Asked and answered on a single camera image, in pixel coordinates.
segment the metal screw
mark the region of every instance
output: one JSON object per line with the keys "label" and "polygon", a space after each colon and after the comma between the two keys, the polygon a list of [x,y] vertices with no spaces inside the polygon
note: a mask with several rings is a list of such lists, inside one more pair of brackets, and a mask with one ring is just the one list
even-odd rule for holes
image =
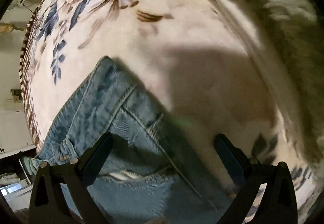
{"label": "metal screw", "polygon": [[280,165],[281,167],[288,167],[287,164],[285,162],[280,162],[278,165]]}
{"label": "metal screw", "polygon": [[72,159],[70,160],[70,164],[74,165],[74,164],[76,164],[78,161],[79,161],[78,158],[72,158]]}
{"label": "metal screw", "polygon": [[45,167],[47,167],[47,165],[48,165],[48,162],[42,162],[42,163],[40,164],[40,167],[41,167],[41,168],[45,168]]}
{"label": "metal screw", "polygon": [[253,165],[257,165],[258,162],[259,162],[259,161],[258,161],[258,159],[256,159],[256,158],[251,158],[251,159],[250,159],[250,163],[253,164]]}

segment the jeans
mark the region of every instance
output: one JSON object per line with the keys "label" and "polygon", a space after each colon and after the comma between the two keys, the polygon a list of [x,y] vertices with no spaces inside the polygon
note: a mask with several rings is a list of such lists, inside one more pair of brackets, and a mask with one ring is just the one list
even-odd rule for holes
{"label": "jeans", "polygon": [[171,224],[215,224],[231,204],[163,108],[108,57],[66,102],[29,166],[79,158],[105,132],[115,134],[113,148],[87,189],[111,223],[143,224],[164,215]]}

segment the floral blanket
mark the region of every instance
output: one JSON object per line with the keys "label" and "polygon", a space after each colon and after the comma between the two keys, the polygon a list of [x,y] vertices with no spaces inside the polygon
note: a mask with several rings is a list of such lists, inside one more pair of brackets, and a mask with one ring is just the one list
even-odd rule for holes
{"label": "floral blanket", "polygon": [[213,148],[217,133],[264,164],[285,161],[303,221],[319,191],[249,54],[248,46],[266,49],[271,41],[261,36],[253,12],[242,8],[245,3],[42,0],[28,25],[20,62],[26,118],[37,150],[65,102],[108,55],[164,106],[229,196],[238,190]]}

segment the shaggy fabric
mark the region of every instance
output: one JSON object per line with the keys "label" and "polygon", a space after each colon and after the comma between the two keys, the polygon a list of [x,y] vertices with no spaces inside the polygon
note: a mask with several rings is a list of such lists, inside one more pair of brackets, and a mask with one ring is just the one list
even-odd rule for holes
{"label": "shaggy fabric", "polygon": [[299,93],[300,151],[322,181],[324,129],[324,30],[312,0],[247,0],[266,27]]}

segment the white wall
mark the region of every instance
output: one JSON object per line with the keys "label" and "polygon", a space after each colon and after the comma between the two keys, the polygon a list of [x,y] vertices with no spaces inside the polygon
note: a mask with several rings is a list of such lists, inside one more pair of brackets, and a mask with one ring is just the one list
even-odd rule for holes
{"label": "white wall", "polygon": [[[26,0],[32,11],[38,6],[38,0]],[[1,22],[12,23],[25,28],[32,13],[24,6],[6,11]],[[25,114],[4,110],[4,101],[13,99],[11,89],[20,89],[19,59],[24,32],[14,30],[0,35],[0,147],[5,152],[32,144]]]}

